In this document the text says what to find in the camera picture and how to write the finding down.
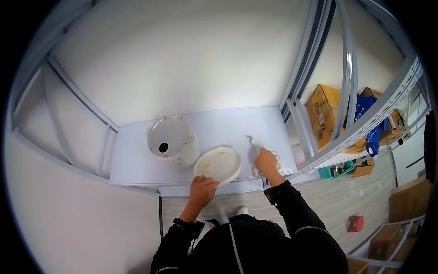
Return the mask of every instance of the wristwatch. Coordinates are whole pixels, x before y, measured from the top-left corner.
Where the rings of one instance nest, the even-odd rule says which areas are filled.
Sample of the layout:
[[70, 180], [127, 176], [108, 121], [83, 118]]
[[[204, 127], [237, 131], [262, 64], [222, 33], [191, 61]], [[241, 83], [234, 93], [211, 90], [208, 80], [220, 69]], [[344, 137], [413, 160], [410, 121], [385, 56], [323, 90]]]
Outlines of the wristwatch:
[[180, 218], [175, 218], [173, 220], [173, 223], [177, 224], [180, 227], [187, 230], [195, 239], [199, 238], [199, 235], [201, 235], [201, 231], [205, 226], [205, 224], [203, 222], [200, 222], [200, 221], [196, 221], [196, 223], [194, 223], [194, 224], [193, 223], [186, 223], [183, 220], [181, 220]]

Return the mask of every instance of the reflective stripe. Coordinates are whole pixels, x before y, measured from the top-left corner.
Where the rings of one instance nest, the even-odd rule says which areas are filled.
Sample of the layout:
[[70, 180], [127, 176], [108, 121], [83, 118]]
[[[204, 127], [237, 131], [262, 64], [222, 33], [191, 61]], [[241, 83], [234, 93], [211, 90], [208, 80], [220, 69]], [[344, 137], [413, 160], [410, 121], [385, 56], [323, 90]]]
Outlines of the reflective stripe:
[[242, 265], [240, 264], [239, 254], [237, 254], [237, 247], [236, 247], [236, 242], [234, 241], [234, 235], [233, 235], [233, 229], [231, 228], [231, 223], [230, 223], [230, 232], [231, 232], [231, 239], [233, 240], [234, 253], [236, 254], [237, 265], [239, 265], [240, 274], [244, 274], [244, 270], [242, 269]]
[[166, 270], [166, 269], [178, 269], [178, 268], [177, 267], [165, 267], [165, 268], [162, 268], [162, 269], [158, 270], [157, 272], [155, 272], [155, 274], [157, 274], [161, 270]]
[[306, 229], [306, 228], [317, 228], [317, 227], [315, 227], [315, 226], [305, 226], [305, 227], [302, 227], [302, 228], [298, 229], [297, 231], [295, 231], [295, 234], [298, 233], [299, 231], [303, 230], [303, 229]]

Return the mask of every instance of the inner lid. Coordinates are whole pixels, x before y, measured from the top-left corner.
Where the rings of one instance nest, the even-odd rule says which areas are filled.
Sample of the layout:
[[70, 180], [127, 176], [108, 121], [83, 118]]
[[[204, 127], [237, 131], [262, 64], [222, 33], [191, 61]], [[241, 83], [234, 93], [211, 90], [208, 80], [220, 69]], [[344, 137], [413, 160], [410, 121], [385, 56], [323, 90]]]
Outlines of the inner lid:
[[190, 137], [190, 126], [181, 116], [168, 116], [158, 121], [148, 135], [152, 153], [171, 157], [183, 150]]

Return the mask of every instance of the person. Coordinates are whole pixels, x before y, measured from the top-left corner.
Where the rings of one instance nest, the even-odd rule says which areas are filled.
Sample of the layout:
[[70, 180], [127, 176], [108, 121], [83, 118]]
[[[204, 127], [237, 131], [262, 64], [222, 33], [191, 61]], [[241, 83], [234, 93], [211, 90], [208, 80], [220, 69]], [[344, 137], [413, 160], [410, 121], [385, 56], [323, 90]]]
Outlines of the person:
[[280, 175], [276, 163], [265, 148], [255, 159], [256, 168], [271, 184], [265, 194], [283, 216], [290, 238], [278, 224], [257, 220], [243, 207], [229, 223], [214, 222], [215, 227], [188, 255], [191, 242], [200, 233], [196, 218], [213, 199], [218, 185], [212, 178], [195, 177], [189, 202], [162, 239], [151, 273], [347, 274], [344, 252], [301, 194]]

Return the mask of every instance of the white shelf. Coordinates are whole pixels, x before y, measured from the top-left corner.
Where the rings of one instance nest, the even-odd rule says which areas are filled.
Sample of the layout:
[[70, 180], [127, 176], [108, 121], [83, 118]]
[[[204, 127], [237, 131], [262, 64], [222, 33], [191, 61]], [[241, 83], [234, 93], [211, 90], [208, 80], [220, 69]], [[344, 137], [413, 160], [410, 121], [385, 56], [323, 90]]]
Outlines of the white shelf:
[[[297, 172], [286, 126], [278, 107], [255, 107], [218, 110], [184, 115], [199, 140], [201, 155], [219, 146], [235, 149], [242, 157], [241, 172], [234, 181], [262, 179], [253, 176], [255, 149], [246, 134], [251, 135], [266, 149], [280, 154], [286, 176]], [[155, 121], [119, 128], [111, 161], [109, 181], [115, 185], [172, 186], [189, 185], [194, 177], [193, 166], [178, 169], [155, 159], [149, 151], [146, 130]]]
[[[379, 152], [385, 150], [386, 147], [387, 146], [380, 146]], [[346, 161], [354, 160], [354, 159], [357, 159], [357, 158], [360, 158], [363, 156], [367, 156], [367, 155], [368, 155], [368, 152], [366, 150], [360, 154], [338, 153], [335, 156], [333, 156], [332, 158], [325, 161], [324, 163], [317, 166], [316, 168], [329, 167], [329, 166], [332, 166], [335, 164], [345, 163]]]

